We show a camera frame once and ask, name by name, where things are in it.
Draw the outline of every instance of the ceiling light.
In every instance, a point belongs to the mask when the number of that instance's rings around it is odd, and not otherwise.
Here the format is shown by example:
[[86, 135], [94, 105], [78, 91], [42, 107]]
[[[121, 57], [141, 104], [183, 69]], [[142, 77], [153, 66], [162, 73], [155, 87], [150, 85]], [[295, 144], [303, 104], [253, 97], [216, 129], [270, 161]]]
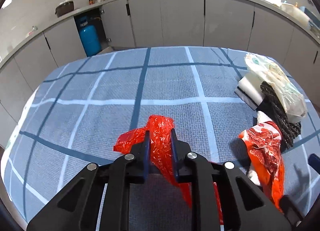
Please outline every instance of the ceiling light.
[[4, 9], [5, 7], [9, 6], [9, 4], [12, 2], [12, 0], [5, 0], [4, 3], [2, 4], [2, 9]]

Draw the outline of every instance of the black pot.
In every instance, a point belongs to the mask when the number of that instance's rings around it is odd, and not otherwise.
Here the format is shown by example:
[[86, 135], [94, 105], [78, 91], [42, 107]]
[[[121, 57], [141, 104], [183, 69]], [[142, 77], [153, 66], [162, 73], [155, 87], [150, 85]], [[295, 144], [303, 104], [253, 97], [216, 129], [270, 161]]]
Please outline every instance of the black pot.
[[60, 17], [64, 14], [67, 14], [71, 11], [75, 10], [75, 6], [73, 4], [73, 1], [68, 1], [65, 2], [61, 5], [59, 5], [58, 7], [56, 7], [56, 12], [55, 14], [57, 15], [57, 17]]

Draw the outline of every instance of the table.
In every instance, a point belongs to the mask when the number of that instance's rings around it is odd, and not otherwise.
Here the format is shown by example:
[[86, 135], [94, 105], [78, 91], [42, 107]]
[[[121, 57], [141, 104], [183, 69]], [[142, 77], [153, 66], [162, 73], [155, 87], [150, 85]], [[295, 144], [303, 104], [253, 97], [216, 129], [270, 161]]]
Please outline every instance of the table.
[[[103, 165], [121, 156], [112, 151], [118, 136], [144, 126], [151, 114], [172, 117], [179, 140], [193, 151], [246, 172], [250, 161], [237, 136], [253, 126], [257, 113], [234, 93], [247, 73], [245, 55], [223, 48], [142, 48], [54, 70], [25, 107], [1, 161], [21, 215], [29, 222], [88, 162]], [[320, 155], [320, 119], [305, 98], [308, 116], [283, 158], [284, 193], [306, 214], [320, 192], [320, 177], [307, 164], [311, 153]], [[130, 192], [130, 230], [188, 230], [191, 210], [162, 176], [151, 174]]]

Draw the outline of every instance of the kitchen cabinet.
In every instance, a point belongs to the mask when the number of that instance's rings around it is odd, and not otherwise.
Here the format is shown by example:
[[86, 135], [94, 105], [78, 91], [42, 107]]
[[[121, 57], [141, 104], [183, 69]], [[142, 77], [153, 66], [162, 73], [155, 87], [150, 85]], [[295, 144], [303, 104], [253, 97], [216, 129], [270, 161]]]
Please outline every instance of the kitchen cabinet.
[[283, 63], [290, 45], [293, 24], [270, 9], [256, 5], [248, 52]]
[[87, 57], [73, 17], [45, 30], [44, 36], [58, 67]]
[[160, 0], [164, 46], [203, 46], [204, 0]]
[[101, 8], [101, 20], [112, 47], [135, 47], [127, 0], [115, 0]]
[[0, 145], [6, 148], [8, 140], [17, 125], [13, 118], [8, 114], [4, 107], [0, 104]]
[[0, 103], [18, 122], [32, 90], [22, 76], [18, 65], [11, 59], [0, 69]]
[[160, 0], [128, 0], [136, 47], [163, 46]]
[[245, 0], [205, 0], [204, 46], [246, 51], [253, 12]]
[[43, 33], [21, 47], [14, 55], [14, 59], [33, 91], [58, 67]]
[[318, 49], [318, 43], [302, 29], [295, 27], [283, 66], [303, 88], [308, 98], [320, 106], [319, 66], [313, 63]]

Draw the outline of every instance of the orange plastic bag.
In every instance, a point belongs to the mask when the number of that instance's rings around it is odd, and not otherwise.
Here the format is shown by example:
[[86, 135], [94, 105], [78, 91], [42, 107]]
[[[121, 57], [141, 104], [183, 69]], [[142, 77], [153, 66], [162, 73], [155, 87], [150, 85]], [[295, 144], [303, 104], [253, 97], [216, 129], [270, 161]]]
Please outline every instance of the orange plastic bag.
[[239, 134], [247, 146], [265, 195], [281, 211], [279, 201], [284, 191], [284, 164], [280, 154], [281, 131], [267, 121]]
[[[113, 146], [113, 151], [121, 152], [122, 154], [130, 153], [131, 146], [136, 143], [141, 143], [147, 130], [150, 131], [150, 161], [160, 170], [161, 174], [172, 185], [179, 187], [182, 196], [189, 207], [192, 206], [191, 192], [188, 183], [177, 183], [172, 170], [171, 161], [171, 138], [170, 132], [174, 128], [172, 118], [151, 115], [145, 127], [130, 130], [121, 134]], [[220, 199], [216, 184], [214, 185], [220, 223], [223, 224]]]

